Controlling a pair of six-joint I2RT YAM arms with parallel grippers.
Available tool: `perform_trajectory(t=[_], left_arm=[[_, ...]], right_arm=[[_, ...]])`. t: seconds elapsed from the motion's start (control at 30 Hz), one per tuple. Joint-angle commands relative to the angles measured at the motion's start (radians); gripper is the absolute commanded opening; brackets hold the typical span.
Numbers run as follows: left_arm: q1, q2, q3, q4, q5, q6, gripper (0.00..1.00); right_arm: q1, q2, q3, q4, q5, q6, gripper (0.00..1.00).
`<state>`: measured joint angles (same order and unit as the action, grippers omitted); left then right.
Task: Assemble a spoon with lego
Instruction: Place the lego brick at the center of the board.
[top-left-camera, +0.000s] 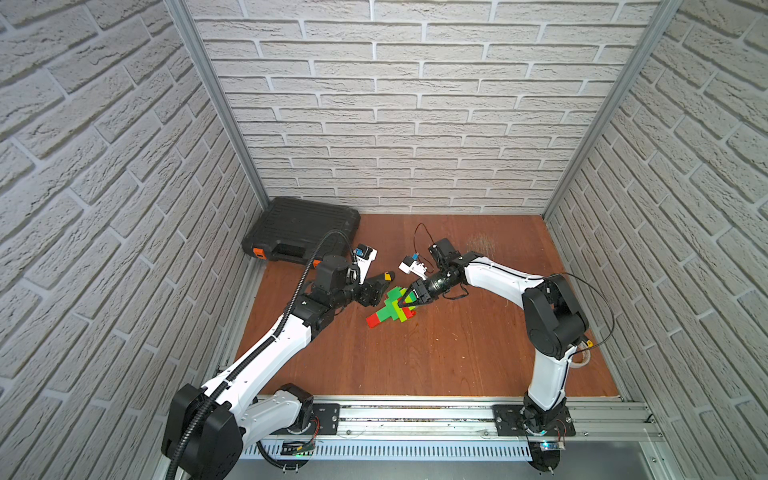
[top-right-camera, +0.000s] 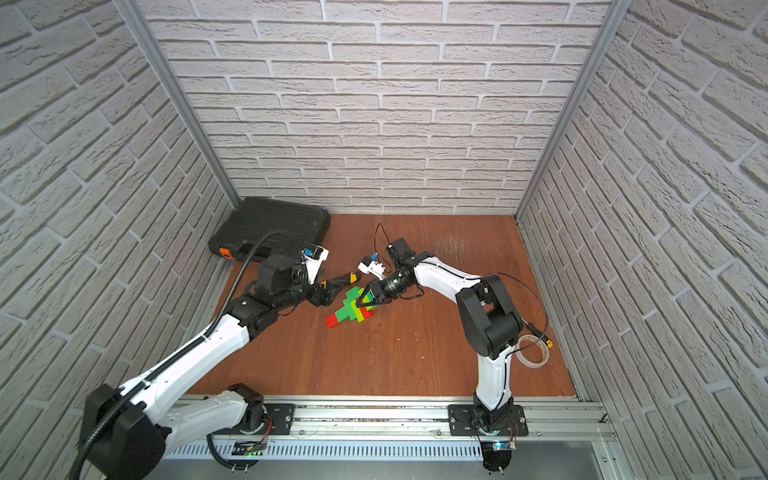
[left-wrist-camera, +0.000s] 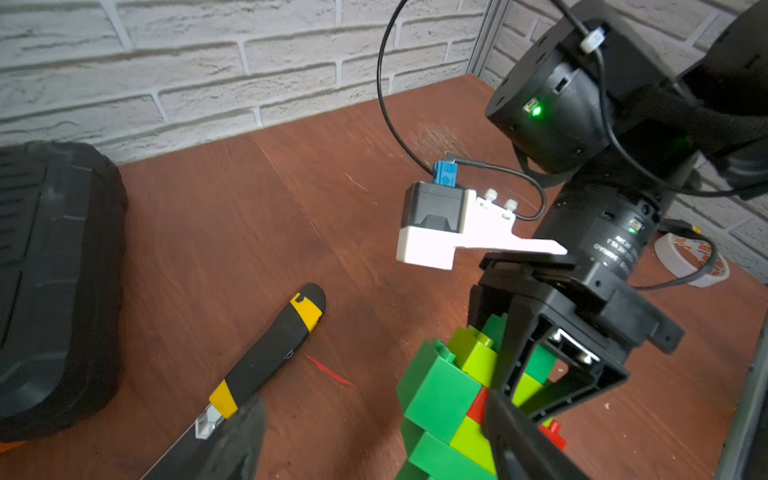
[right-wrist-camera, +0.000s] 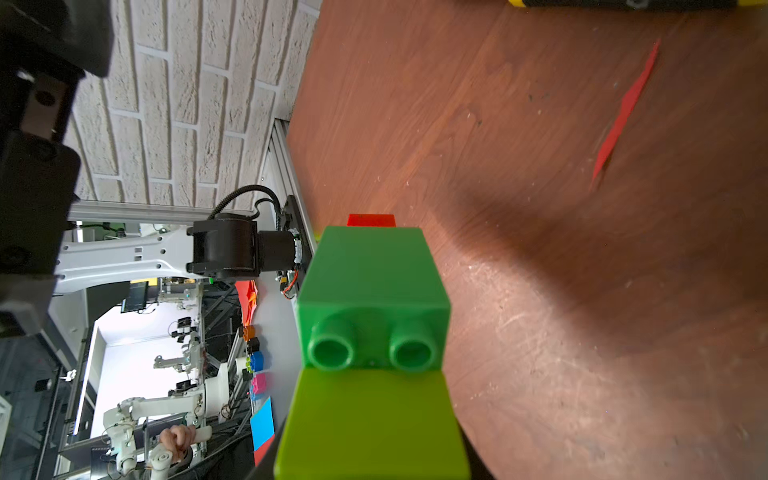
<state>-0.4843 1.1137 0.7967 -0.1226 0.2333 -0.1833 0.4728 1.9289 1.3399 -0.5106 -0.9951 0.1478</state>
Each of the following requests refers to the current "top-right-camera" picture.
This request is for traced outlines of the small red lego brick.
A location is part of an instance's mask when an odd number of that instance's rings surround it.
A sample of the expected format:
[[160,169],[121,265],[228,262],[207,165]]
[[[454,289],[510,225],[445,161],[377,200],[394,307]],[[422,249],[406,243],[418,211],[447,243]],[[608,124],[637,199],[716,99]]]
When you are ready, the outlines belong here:
[[339,321],[335,315],[330,315],[325,319],[325,323],[329,329],[338,325]]

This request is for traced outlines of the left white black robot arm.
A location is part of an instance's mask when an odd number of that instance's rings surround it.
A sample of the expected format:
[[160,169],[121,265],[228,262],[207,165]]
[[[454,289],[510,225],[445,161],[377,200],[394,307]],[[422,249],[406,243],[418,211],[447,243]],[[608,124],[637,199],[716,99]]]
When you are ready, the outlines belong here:
[[224,359],[274,324],[282,310],[303,302],[325,307],[358,281],[347,273],[321,281],[327,250],[303,249],[299,258],[271,255],[238,298],[219,317],[170,356],[118,388],[103,384],[86,399],[79,451],[69,476],[91,463],[109,479],[142,479],[171,451],[202,436],[242,423],[256,425],[262,398],[235,384],[201,404],[174,404]]

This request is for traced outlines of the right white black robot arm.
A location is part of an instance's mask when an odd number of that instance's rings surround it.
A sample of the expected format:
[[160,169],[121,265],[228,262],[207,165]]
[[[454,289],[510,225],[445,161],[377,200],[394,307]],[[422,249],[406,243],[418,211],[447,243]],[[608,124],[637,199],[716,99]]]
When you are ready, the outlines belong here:
[[476,421],[495,430],[511,414],[512,356],[524,321],[503,281],[495,274],[476,276],[458,270],[429,253],[415,253],[398,239],[387,247],[394,271],[371,256],[358,269],[375,277],[364,289],[373,306],[385,305],[412,286],[431,289],[453,301],[464,335],[478,355],[478,383],[473,394]]

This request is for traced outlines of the dark green long lego brick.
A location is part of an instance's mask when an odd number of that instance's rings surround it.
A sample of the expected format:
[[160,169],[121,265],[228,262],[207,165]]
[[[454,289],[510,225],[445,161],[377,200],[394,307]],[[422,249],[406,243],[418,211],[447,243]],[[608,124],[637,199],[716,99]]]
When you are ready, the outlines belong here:
[[345,305],[344,302],[343,306],[336,311],[335,316],[337,317],[339,323],[344,321],[357,321],[353,312],[353,306]]

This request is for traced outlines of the lime green long lego brick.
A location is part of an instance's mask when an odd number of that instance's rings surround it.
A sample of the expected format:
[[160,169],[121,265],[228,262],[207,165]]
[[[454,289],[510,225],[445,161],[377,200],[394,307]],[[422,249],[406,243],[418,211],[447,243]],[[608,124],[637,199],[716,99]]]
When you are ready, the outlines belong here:
[[352,287],[346,293],[344,304],[355,307],[357,305],[358,300],[364,295],[365,295],[364,288]]

